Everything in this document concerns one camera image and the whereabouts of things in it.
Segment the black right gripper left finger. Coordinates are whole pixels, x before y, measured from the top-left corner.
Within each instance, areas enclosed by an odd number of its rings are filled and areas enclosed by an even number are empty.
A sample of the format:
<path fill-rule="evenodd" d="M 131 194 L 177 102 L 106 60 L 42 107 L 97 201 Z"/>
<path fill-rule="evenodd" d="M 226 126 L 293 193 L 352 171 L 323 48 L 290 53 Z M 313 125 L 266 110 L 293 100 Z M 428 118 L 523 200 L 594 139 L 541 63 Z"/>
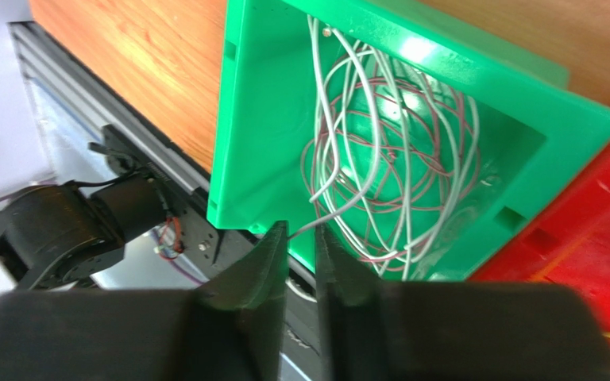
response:
<path fill-rule="evenodd" d="M 288 223 L 188 290 L 0 295 L 0 380 L 276 380 Z"/>

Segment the aluminium frame rail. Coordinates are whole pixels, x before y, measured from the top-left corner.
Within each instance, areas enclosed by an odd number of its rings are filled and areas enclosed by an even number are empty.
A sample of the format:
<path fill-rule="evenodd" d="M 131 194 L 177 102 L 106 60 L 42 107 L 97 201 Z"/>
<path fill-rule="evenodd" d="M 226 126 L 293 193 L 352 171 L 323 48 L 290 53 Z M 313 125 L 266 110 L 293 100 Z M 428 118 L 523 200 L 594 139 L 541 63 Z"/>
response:
<path fill-rule="evenodd" d="M 184 193 L 208 200 L 210 176 L 155 125 L 113 91 L 34 21 L 9 24 L 23 75 L 81 125 L 101 139 L 112 125 L 151 159 Z"/>

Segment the left green plastic bin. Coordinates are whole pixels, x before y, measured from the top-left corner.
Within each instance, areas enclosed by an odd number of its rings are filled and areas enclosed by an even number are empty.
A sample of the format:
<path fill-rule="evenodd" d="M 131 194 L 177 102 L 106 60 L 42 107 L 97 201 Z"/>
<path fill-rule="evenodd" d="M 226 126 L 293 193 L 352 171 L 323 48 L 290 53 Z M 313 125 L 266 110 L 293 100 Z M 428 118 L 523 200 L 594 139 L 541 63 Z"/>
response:
<path fill-rule="evenodd" d="M 463 280 L 610 142 L 567 71 L 417 1 L 231 1 L 209 221 Z"/>

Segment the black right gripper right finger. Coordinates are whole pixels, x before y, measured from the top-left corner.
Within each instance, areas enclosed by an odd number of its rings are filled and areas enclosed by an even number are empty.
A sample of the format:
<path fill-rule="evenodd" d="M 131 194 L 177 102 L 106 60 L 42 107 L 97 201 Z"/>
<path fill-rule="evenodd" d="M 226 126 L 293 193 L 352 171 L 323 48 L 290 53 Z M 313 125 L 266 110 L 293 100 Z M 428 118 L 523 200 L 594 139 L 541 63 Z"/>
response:
<path fill-rule="evenodd" d="M 400 282 L 315 230 L 325 380 L 610 380 L 610 346 L 572 289 Z"/>

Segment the red plastic bin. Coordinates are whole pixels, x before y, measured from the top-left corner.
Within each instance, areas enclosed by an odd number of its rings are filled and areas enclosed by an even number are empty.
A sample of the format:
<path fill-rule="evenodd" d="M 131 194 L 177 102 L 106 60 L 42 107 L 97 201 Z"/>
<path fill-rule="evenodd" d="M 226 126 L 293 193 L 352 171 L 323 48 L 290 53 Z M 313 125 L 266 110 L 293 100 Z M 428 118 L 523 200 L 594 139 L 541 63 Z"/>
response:
<path fill-rule="evenodd" d="M 610 144 L 469 278 L 572 287 L 610 342 Z"/>

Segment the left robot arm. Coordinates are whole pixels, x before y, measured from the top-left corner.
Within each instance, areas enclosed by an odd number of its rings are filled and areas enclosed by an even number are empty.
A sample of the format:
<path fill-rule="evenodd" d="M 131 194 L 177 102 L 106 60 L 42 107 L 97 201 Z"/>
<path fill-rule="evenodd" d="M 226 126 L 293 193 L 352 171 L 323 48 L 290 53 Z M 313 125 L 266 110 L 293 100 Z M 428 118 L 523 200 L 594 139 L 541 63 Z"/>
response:
<path fill-rule="evenodd" d="M 0 210 L 0 259 L 20 289 L 82 281 L 124 260 L 170 204 L 161 181 L 140 174 L 26 187 Z"/>

